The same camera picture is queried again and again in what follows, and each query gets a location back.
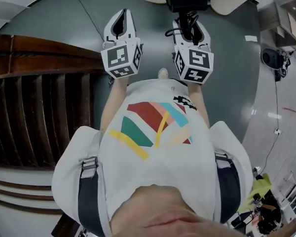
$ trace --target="colorful graphic print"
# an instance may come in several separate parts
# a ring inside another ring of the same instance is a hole
[[[192,144],[189,122],[185,116],[185,106],[174,104],[141,102],[128,105],[128,111],[136,113],[156,132],[155,141],[151,141],[128,117],[123,117],[121,131],[111,130],[110,135],[125,143],[143,160],[146,160],[149,154],[142,147],[159,148],[162,132],[173,123],[180,128],[171,136],[166,145]]]

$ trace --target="electrical cord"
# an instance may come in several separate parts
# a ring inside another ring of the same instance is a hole
[[[90,16],[90,14],[88,13],[87,9],[84,7],[84,5],[83,5],[83,3],[81,2],[81,0],[78,0],[78,1],[79,1],[80,4],[82,5],[82,7],[83,7],[85,13],[87,13],[87,15],[88,15],[88,17],[90,18],[92,24],[94,25],[95,29],[97,30],[98,34],[100,35],[101,39],[102,39],[103,42],[104,42],[104,38],[103,38],[102,34],[100,33],[100,31],[99,31],[98,27],[96,26],[96,24],[94,23],[94,21],[92,20],[92,18],[91,18],[91,16]]]
[[[172,29],[167,30],[164,35],[166,37],[170,37],[170,36],[173,35],[173,31],[175,31],[175,30],[186,31],[186,32],[188,32],[190,34],[190,37],[191,37],[191,40],[192,40],[193,44],[197,45],[198,43],[196,43],[194,41],[194,34],[192,33],[192,28],[195,25],[198,17],[199,16],[197,15],[197,11],[190,11],[190,12],[186,13],[184,15],[184,18],[187,19],[188,27],[187,28],[182,28],[182,27],[172,28]],[[180,23],[179,23],[180,22],[180,17],[178,17],[176,19],[176,22],[177,22],[178,25],[180,25]]]
[[[276,81],[275,81],[275,80],[274,80],[274,82],[275,82],[275,93],[276,93],[276,118],[277,118],[277,129],[276,129],[276,131],[278,131],[278,129],[279,129],[279,120],[278,120],[277,85],[276,85]],[[280,135],[277,134],[276,139],[274,140],[273,145],[272,145],[272,147],[271,147],[271,150],[268,152],[268,154],[267,154],[267,156],[266,156],[266,159],[265,159],[265,165],[264,165],[264,168],[262,169],[262,171],[260,172],[260,175],[263,173],[263,171],[264,171],[265,168],[266,168],[266,165],[267,165],[267,159],[268,159],[268,157],[270,156],[270,154],[271,154],[271,152],[272,152],[272,150],[273,150],[273,148],[274,148],[275,142],[277,141],[277,139],[278,139],[279,136],[280,136]]]
[[[283,164],[282,164],[280,170],[277,172],[277,174],[276,174],[276,176],[274,177],[274,179],[273,179],[273,181],[271,182],[271,184],[275,181],[276,177],[277,177],[277,176],[279,175],[279,173],[281,172],[281,170],[282,170],[282,168],[284,167],[284,164],[286,163],[287,159],[288,159],[288,158],[286,158],[286,160],[283,162]]]
[[[269,67],[271,70],[281,70],[281,69],[274,69],[274,68],[271,68],[271,67]]]

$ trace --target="person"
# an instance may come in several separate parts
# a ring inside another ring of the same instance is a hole
[[[57,163],[59,207],[80,223],[81,159],[91,152],[103,168],[109,235],[242,236],[221,223],[247,198],[251,164],[224,122],[209,129],[200,85],[168,79],[166,69],[158,79],[128,81],[114,81],[100,131],[81,127],[92,136],[78,130]]]

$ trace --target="shoe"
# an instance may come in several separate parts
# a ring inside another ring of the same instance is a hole
[[[162,68],[159,70],[158,79],[168,79],[168,70],[166,68]]]

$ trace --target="black camera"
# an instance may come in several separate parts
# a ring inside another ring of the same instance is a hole
[[[193,42],[194,45],[203,39],[204,34],[197,25],[197,10],[207,10],[210,7],[210,0],[166,0],[171,12],[178,12],[176,22],[179,27],[166,31],[165,36],[173,35],[175,30],[180,30],[184,39]]]
[[[187,12],[193,10],[207,10],[210,0],[166,0],[171,12]]]

